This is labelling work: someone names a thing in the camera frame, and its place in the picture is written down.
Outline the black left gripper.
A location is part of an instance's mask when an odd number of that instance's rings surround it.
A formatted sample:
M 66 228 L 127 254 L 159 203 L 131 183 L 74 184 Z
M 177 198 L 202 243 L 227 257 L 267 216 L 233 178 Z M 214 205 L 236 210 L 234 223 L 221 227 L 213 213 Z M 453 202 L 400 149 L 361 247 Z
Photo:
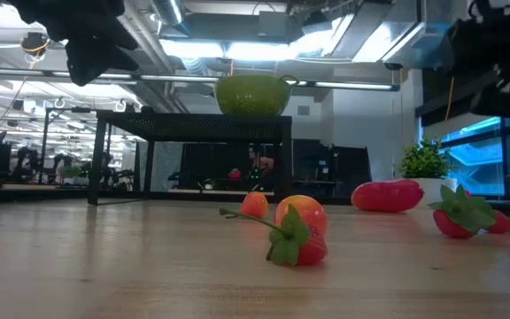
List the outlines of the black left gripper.
M 20 17 L 43 25 L 54 41 L 97 38 L 134 51 L 139 44 L 118 20 L 124 12 L 123 0 L 19 0 Z M 116 46 L 69 43 L 66 65 L 71 81 L 84 86 L 112 68 L 137 70 L 139 65 Z

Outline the red strawberry green leaves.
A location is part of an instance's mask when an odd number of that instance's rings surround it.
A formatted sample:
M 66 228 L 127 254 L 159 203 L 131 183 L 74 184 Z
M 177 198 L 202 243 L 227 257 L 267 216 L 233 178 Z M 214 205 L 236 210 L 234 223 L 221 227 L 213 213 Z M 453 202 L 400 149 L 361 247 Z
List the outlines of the red strawberry green leaves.
M 455 191 L 440 187 L 441 199 L 428 204 L 440 232 L 447 237 L 469 239 L 496 223 L 496 213 L 484 197 L 471 196 L 459 185 Z
M 493 213 L 495 214 L 495 222 L 486 231 L 493 234 L 510 233 L 510 219 L 499 210 L 493 210 Z

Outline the green plastic colander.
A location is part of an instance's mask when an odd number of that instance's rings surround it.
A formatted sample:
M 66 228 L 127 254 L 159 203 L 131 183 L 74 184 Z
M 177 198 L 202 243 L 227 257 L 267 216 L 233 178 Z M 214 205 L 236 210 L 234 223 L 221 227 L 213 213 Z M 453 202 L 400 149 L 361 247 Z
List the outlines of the green plastic colander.
M 239 116 L 279 116 L 290 101 L 299 80 L 291 75 L 276 77 L 240 74 L 220 78 L 214 96 L 222 113 Z

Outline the black round ceiling device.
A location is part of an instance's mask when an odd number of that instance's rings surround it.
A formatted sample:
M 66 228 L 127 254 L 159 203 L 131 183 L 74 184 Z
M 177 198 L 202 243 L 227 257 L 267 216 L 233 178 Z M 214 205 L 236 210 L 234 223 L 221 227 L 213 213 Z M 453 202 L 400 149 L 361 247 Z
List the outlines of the black round ceiling device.
M 33 57 L 42 57 L 50 43 L 50 38 L 39 32 L 28 32 L 25 37 L 19 41 L 20 48 Z

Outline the green plant in white pot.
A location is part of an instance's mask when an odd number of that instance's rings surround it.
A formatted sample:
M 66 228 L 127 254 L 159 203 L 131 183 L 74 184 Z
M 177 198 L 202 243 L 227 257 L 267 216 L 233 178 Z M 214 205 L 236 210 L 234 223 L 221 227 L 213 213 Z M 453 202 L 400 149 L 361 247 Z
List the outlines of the green plant in white pot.
M 424 138 L 418 144 L 404 148 L 404 157 L 397 164 L 397 171 L 402 177 L 420 185 L 424 192 L 421 206 L 439 201 L 442 185 L 456 190 L 458 181 L 449 176 L 452 164 L 448 155 L 440 139 Z

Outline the white curtain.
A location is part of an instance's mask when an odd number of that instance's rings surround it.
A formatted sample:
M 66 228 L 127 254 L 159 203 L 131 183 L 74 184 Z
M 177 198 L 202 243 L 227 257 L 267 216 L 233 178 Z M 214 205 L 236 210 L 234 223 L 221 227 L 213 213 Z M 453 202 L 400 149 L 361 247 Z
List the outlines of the white curtain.
M 179 173 L 182 163 L 184 143 L 156 142 L 151 171 L 151 192 L 168 192 L 177 182 L 170 182 L 168 177 Z

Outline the bright ceiling light panel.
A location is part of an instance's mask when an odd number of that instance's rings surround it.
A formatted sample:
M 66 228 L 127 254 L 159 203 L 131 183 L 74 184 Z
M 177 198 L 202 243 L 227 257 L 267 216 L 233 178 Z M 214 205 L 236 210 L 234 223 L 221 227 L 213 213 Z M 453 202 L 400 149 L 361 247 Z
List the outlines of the bright ceiling light panel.
M 161 39 L 165 53 L 178 58 L 232 58 L 255 61 L 283 61 L 287 59 L 310 59 L 334 56 L 334 49 L 341 47 L 341 31 L 352 21 L 352 15 L 335 19 L 330 30 L 303 35 L 290 44 L 277 43 L 215 43 L 175 41 Z M 392 46 L 387 26 L 379 26 L 350 58 L 353 62 L 376 62 L 382 59 Z

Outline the background wooden table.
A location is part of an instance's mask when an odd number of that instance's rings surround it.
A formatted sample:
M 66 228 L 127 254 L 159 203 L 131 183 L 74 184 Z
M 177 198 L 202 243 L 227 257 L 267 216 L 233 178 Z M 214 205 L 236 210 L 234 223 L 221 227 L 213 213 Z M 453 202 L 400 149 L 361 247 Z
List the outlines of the background wooden table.
M 87 188 L 60 188 L 56 185 L 1 184 L 0 203 L 78 199 L 88 196 Z

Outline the long red bell pepper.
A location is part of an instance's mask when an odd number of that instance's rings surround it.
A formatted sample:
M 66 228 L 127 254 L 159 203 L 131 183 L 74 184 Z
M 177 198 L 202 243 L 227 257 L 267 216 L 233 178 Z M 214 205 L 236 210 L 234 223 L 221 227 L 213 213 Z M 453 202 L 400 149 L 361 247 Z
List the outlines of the long red bell pepper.
M 410 179 L 363 183 L 351 195 L 351 203 L 370 212 L 402 213 L 416 207 L 424 191 Z

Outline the grey ceiling box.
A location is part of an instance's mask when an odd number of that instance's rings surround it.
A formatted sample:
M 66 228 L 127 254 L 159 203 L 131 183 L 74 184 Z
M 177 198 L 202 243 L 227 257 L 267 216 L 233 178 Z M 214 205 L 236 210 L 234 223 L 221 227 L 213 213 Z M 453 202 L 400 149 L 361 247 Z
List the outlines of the grey ceiling box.
M 282 38 L 286 35 L 286 26 L 283 12 L 259 12 L 259 36 Z

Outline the black background cabinet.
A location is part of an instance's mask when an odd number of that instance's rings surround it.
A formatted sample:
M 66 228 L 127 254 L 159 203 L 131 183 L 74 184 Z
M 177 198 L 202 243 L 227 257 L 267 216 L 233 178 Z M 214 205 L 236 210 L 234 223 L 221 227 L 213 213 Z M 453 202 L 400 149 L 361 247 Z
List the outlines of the black background cabinet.
M 348 187 L 372 181 L 367 147 L 334 146 L 332 152 L 337 180 Z
M 296 139 L 292 151 L 293 190 L 310 197 L 328 196 L 332 189 L 328 147 L 320 140 Z

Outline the person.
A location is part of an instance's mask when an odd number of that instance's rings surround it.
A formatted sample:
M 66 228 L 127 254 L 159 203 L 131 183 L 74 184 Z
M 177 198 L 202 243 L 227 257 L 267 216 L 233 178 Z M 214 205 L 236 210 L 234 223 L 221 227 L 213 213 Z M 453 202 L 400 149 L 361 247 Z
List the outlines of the person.
M 264 156 L 259 144 L 249 147 L 251 161 L 250 177 L 272 177 L 274 175 L 274 159 Z

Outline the red strawberry long green stem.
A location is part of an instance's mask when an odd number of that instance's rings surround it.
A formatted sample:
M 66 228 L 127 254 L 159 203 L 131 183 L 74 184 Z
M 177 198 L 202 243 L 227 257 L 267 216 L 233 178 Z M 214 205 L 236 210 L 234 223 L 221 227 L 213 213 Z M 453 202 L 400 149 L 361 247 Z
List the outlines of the red strawberry long green stem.
M 221 208 L 219 213 L 226 219 L 242 218 L 267 226 L 270 229 L 270 248 L 266 259 L 275 265 L 312 266 L 328 255 L 324 236 L 316 227 L 303 222 L 293 205 L 289 205 L 288 213 L 279 225 L 225 208 Z

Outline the black background rig frame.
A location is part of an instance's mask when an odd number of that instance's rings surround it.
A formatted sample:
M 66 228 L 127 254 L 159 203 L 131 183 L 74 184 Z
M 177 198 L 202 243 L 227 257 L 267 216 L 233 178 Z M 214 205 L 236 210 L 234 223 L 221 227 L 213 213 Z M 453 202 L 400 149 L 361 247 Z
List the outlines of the black background rig frame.
M 53 163 L 46 166 L 46 159 L 62 154 L 74 162 L 91 161 L 97 135 L 97 113 L 106 112 L 89 105 L 45 110 L 42 130 L 41 167 L 37 182 L 43 184 L 57 179 L 58 168 Z M 112 156 L 113 162 L 121 162 L 124 151 L 135 150 L 135 143 L 143 142 L 141 137 L 131 135 L 111 124 L 105 126 L 103 151 Z

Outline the long ceiling light rail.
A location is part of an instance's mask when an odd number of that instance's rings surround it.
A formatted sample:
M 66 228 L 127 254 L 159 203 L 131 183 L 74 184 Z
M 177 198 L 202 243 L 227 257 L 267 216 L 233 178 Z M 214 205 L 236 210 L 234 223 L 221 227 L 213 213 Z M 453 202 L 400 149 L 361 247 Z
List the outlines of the long ceiling light rail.
M 35 69 L 10 69 L 0 68 L 1 78 L 27 77 L 27 78 L 54 78 L 70 81 L 70 74 L 67 71 L 56 70 L 35 70 Z M 353 89 L 372 91 L 398 91 L 397 84 L 376 84 L 365 82 L 320 82 L 296 80 L 293 76 L 284 75 L 280 77 L 289 85 L 311 89 Z M 186 83 L 216 83 L 220 77 L 192 76 L 192 75 L 171 75 L 171 74 L 100 74 L 91 82 L 186 82 Z

